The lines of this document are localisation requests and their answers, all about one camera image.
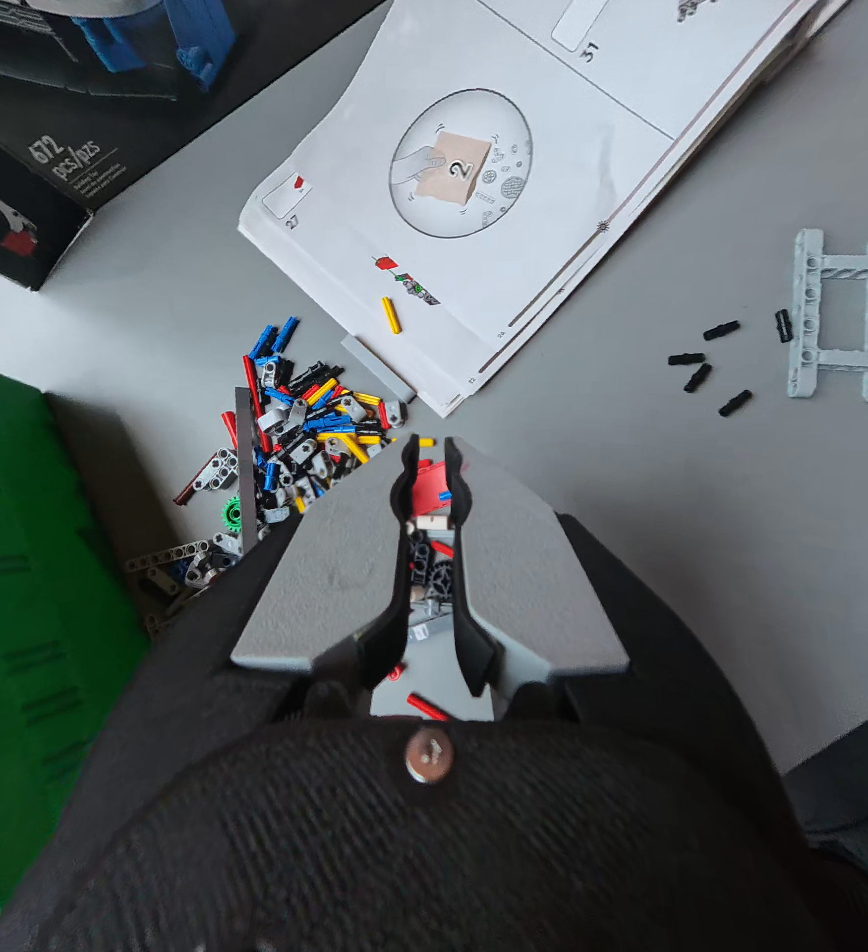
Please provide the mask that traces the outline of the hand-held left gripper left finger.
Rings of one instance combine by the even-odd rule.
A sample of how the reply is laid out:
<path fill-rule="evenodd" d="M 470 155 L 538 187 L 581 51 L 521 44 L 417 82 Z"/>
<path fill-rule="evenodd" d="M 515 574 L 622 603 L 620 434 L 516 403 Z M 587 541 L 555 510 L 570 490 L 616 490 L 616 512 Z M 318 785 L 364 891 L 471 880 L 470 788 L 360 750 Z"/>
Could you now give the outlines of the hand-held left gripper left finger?
<path fill-rule="evenodd" d="M 402 660 L 419 439 L 399 437 L 301 516 L 230 659 L 373 689 Z"/>

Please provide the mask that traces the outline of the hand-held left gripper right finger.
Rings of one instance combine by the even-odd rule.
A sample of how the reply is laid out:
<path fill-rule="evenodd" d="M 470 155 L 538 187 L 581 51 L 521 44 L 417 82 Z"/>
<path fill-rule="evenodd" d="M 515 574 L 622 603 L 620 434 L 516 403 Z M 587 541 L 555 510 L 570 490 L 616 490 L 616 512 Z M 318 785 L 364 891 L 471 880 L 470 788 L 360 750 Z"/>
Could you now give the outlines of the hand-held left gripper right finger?
<path fill-rule="evenodd" d="M 444 442 L 454 642 L 473 696 L 626 672 L 630 658 L 558 514 L 459 438 Z"/>

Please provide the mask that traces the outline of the pile of lego pieces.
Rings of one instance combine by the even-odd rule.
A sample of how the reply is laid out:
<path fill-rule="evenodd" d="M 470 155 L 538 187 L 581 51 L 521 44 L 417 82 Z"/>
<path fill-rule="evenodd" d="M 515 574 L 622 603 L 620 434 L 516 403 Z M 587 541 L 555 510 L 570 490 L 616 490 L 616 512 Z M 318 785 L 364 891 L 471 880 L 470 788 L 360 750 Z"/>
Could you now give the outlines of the pile of lego pieces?
<path fill-rule="evenodd" d="M 240 490 L 254 490 L 255 525 L 263 540 L 284 519 L 303 515 L 345 477 L 395 443 L 393 431 L 406 422 L 408 397 L 384 399 L 345 387 L 344 369 L 317 361 L 297 371 L 286 355 L 298 319 L 267 325 L 241 357 L 252 441 L 238 452 L 235 411 L 221 415 L 228 442 L 214 447 L 174 497 L 187 506 L 198 494 L 225 494 L 221 530 L 129 559 L 125 569 L 162 608 L 144 618 L 155 638 L 197 595 L 207 591 L 243 554 L 241 530 L 249 522 Z M 406 522 L 411 613 L 407 645 L 437 641 L 446 654 L 454 635 L 454 531 L 452 494 L 445 464 L 417 463 L 413 503 Z"/>

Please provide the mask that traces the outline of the white lego instruction booklet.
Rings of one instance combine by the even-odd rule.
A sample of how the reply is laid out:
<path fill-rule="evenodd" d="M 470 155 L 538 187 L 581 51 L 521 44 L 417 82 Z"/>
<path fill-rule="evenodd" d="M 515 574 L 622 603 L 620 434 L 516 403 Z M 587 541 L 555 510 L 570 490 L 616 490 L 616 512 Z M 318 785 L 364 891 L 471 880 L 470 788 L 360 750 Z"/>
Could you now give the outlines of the white lego instruction booklet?
<path fill-rule="evenodd" d="M 394 2 L 238 229 L 445 418 L 844 5 Z"/>

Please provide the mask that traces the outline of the black lego set box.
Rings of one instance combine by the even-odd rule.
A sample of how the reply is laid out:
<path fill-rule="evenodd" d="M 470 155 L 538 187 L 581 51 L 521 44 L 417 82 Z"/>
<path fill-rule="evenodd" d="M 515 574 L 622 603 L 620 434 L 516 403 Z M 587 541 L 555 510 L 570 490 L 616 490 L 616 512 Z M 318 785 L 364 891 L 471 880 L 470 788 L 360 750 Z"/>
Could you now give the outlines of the black lego set box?
<path fill-rule="evenodd" d="M 0 276 L 38 290 L 99 210 L 375 1 L 0 1 Z"/>

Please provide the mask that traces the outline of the green plastic bin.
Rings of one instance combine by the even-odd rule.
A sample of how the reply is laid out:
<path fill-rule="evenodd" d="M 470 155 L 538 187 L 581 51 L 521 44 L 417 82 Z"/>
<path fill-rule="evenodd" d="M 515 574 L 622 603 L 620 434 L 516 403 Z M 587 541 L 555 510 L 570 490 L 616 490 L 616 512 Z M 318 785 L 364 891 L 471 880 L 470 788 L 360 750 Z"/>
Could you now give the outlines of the green plastic bin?
<path fill-rule="evenodd" d="M 0 375 L 0 911 L 148 646 L 45 395 Z"/>

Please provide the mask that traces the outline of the dark cloth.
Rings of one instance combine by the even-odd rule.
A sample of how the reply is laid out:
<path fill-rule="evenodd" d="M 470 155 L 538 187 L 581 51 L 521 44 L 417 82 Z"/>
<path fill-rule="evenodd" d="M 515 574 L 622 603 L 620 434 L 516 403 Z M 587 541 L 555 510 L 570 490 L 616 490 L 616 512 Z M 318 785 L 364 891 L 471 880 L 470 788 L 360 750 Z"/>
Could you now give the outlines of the dark cloth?
<path fill-rule="evenodd" d="M 782 780 L 809 844 L 868 874 L 868 720 Z"/>

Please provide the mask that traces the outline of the light grey lego frame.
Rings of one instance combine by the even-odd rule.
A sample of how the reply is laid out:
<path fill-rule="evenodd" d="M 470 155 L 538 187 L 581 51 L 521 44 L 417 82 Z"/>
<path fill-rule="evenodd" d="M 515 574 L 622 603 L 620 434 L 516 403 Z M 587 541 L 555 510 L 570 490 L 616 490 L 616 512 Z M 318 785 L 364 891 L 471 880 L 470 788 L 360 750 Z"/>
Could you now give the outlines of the light grey lego frame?
<path fill-rule="evenodd" d="M 826 349 L 820 343 L 822 290 L 831 281 L 864 285 L 860 349 Z M 789 317 L 792 336 L 787 395 L 792 399 L 811 398 L 821 371 L 847 372 L 861 376 L 861 396 L 868 403 L 868 242 L 860 254 L 827 254 L 821 230 L 799 232 Z"/>

